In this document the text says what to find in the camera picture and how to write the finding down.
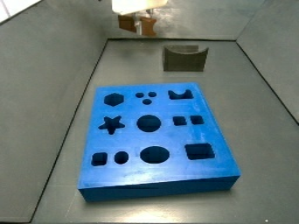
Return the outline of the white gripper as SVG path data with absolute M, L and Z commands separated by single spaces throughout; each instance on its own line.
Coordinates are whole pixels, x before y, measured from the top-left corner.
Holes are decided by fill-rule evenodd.
M 126 15 L 133 13 L 136 33 L 140 33 L 140 19 L 137 16 L 138 11 L 152 13 L 152 10 L 164 7 L 168 0 L 110 0 L 111 11 L 117 15 Z

